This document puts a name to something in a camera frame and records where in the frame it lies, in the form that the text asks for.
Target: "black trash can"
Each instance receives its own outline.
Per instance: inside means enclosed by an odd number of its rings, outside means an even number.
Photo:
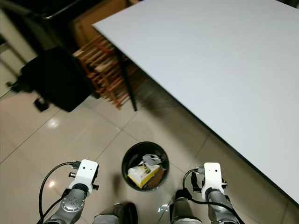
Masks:
[[[160,157],[162,163],[159,165],[165,169],[165,172],[158,185],[152,188],[139,188],[129,177],[128,170],[132,167],[138,166],[142,161],[142,157],[146,154],[155,154]],[[151,191],[155,190],[163,184],[169,173],[169,160],[166,152],[156,143],[150,141],[144,141],[133,145],[125,154],[121,164],[122,176],[127,184],[138,191]]]

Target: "table top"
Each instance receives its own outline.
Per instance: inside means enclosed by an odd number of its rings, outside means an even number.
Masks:
[[[94,27],[299,203],[298,21],[274,0],[146,0]]]

